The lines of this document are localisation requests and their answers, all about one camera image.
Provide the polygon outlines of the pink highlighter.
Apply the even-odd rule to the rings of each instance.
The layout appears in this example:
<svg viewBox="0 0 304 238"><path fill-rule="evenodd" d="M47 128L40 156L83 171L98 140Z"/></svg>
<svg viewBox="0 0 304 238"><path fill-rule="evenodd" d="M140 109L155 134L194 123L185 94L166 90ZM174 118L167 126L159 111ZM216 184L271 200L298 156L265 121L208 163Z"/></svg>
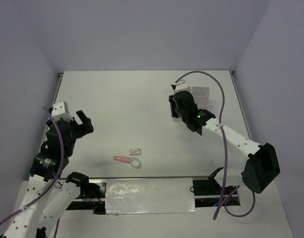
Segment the pink highlighter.
<svg viewBox="0 0 304 238"><path fill-rule="evenodd" d="M113 159L115 161L119 161L122 163L130 163L131 157L125 157L125 156L114 156Z"/></svg>

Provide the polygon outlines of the white eraser red label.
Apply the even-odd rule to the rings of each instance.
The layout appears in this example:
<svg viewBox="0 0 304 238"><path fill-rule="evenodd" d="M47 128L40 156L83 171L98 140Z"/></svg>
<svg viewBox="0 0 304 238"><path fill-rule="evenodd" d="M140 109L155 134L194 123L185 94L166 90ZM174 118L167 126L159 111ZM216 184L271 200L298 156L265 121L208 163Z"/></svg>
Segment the white eraser red label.
<svg viewBox="0 0 304 238"><path fill-rule="evenodd" d="M140 148L130 148L129 149L129 154L131 156L134 156L134 155L141 155L141 149Z"/></svg>

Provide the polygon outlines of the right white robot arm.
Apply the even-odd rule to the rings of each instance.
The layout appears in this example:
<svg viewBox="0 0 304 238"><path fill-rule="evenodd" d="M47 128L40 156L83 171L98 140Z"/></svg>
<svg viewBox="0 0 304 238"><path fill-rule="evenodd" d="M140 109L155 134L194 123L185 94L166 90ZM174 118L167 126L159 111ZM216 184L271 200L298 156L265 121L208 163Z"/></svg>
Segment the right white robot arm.
<svg viewBox="0 0 304 238"><path fill-rule="evenodd" d="M236 159L236 168L222 166L209 175L212 193L220 194L228 186L246 186L261 193L279 175L280 166L271 144L261 145L220 123L213 113L199 109L188 91L170 95L169 102L173 118L181 119L192 132L227 148Z"/></svg>

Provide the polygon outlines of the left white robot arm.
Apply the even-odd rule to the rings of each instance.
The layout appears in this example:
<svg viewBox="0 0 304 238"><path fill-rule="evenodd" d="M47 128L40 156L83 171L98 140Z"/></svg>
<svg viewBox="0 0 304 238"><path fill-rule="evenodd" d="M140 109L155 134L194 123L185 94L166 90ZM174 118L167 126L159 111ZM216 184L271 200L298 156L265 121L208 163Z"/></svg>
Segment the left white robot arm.
<svg viewBox="0 0 304 238"><path fill-rule="evenodd" d="M3 220L11 221L1 235L3 238L48 237L71 202L90 193L89 177L73 172L67 176L58 194L49 200L69 163L76 141L92 133L94 128L91 119L83 111L76 113L81 123L77 123L67 110L58 106L47 109L46 112L49 116L46 140L33 159L26 192L18 210Z"/></svg>

